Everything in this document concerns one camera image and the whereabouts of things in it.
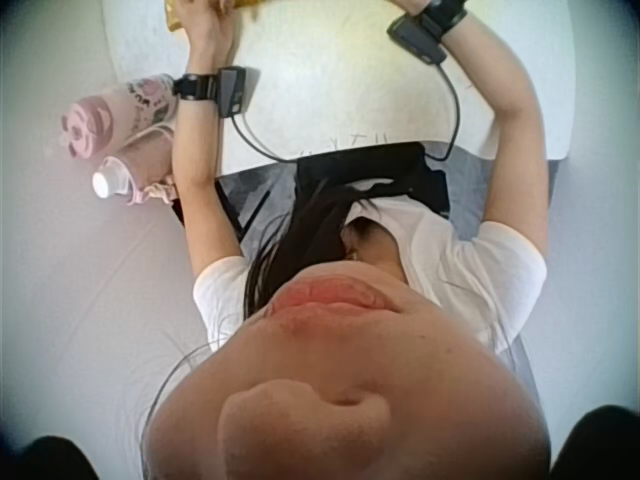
yellow object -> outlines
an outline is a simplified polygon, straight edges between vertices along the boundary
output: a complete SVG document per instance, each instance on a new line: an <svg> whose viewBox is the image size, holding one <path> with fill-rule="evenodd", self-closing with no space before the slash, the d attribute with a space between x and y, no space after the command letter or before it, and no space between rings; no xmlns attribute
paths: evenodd
<svg viewBox="0 0 640 480"><path fill-rule="evenodd" d="M248 7L264 1L265 0L236 0L234 8ZM176 0L164 0L164 11L167 14L167 27L169 27L169 31L175 32L181 29L182 24L180 24L180 19L176 13Z"/></svg>

wrist strap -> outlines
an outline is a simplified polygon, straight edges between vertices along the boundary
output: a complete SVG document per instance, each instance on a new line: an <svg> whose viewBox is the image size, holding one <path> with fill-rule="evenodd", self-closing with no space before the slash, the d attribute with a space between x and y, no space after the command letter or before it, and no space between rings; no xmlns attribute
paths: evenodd
<svg viewBox="0 0 640 480"><path fill-rule="evenodd" d="M174 95L179 95L183 100L216 100L217 92L217 75L185 73L173 84Z"/></svg>
<svg viewBox="0 0 640 480"><path fill-rule="evenodd" d="M419 15L420 24L438 42L442 36L467 16L466 0L431 0Z"/></svg>

white table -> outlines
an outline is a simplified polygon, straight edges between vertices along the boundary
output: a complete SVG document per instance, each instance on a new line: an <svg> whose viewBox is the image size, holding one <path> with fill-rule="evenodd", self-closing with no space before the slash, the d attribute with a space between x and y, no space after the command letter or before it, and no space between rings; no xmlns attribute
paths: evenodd
<svg viewBox="0 0 640 480"><path fill-rule="evenodd" d="M162 0L103 0L120 80L182 74L184 32L165 26ZM573 31L566 0L470 0L468 7L514 49L542 105L549 159L569 153L575 104ZM383 0L270 0L242 9L234 64L259 71L240 125L277 155L407 141L448 141L453 103L437 71L390 41L402 11ZM460 96L457 145L492 159L493 112L457 63L444 63ZM225 125L221 173L271 163Z"/></svg>

lips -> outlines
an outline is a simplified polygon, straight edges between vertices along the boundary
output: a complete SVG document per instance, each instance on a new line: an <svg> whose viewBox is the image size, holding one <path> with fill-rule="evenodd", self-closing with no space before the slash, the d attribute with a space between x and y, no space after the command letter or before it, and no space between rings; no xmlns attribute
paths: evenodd
<svg viewBox="0 0 640 480"><path fill-rule="evenodd" d="M306 305L331 306L352 312L397 311L382 292L356 278L331 275L294 280L282 287L266 310L266 317Z"/></svg>

